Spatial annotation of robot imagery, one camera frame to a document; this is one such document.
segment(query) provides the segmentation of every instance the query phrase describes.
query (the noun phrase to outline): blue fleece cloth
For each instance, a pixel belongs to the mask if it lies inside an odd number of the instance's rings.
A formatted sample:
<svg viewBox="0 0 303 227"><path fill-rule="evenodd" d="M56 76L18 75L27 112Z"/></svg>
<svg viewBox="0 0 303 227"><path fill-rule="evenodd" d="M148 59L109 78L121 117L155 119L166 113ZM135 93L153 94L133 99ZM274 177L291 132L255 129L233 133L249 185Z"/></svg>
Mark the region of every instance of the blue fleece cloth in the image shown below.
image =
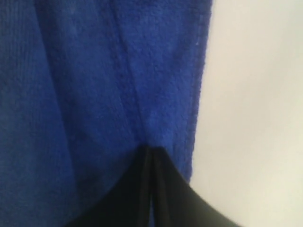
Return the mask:
<svg viewBox="0 0 303 227"><path fill-rule="evenodd" d="M0 0L0 226L66 224L138 145L184 177L211 0Z"/></svg>

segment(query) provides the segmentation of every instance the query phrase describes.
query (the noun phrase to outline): white wall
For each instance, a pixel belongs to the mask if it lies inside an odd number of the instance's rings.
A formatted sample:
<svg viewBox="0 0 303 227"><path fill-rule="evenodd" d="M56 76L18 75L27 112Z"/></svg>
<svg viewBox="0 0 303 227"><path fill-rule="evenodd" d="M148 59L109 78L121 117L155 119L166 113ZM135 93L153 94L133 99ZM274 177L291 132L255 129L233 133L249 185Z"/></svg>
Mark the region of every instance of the white wall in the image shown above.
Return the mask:
<svg viewBox="0 0 303 227"><path fill-rule="evenodd" d="M303 227L303 0L214 0L191 185L244 227Z"/></svg>

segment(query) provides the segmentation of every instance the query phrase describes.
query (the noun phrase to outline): blue garment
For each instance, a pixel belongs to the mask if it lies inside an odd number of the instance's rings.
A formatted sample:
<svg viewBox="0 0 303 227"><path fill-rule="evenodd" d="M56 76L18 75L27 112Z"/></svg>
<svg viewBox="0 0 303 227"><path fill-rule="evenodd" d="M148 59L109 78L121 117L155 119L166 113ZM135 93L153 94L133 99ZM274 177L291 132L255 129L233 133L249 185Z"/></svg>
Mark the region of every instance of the blue garment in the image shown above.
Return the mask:
<svg viewBox="0 0 303 227"><path fill-rule="evenodd" d="M189 180L211 0L0 1L0 226L62 226L142 144Z"/></svg>

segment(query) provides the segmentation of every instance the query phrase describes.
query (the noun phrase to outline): textured fabric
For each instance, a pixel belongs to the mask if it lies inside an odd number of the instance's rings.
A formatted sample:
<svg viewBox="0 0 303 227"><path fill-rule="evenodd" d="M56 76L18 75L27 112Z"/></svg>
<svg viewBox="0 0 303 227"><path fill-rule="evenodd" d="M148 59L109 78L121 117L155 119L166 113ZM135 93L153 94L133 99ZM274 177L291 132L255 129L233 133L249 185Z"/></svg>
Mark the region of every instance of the textured fabric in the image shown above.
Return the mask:
<svg viewBox="0 0 303 227"><path fill-rule="evenodd" d="M210 7L0 1L0 226L62 226L141 144L189 180Z"/></svg>

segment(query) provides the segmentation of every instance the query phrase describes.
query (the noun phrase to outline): black object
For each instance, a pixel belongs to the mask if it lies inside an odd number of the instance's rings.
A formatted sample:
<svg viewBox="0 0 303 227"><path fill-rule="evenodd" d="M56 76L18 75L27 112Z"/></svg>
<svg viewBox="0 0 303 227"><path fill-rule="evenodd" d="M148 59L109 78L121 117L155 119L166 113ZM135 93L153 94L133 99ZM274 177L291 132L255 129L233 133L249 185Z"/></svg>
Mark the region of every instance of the black object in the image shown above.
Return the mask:
<svg viewBox="0 0 303 227"><path fill-rule="evenodd" d="M141 148L101 202L66 227L239 227L203 201L163 148Z"/></svg>

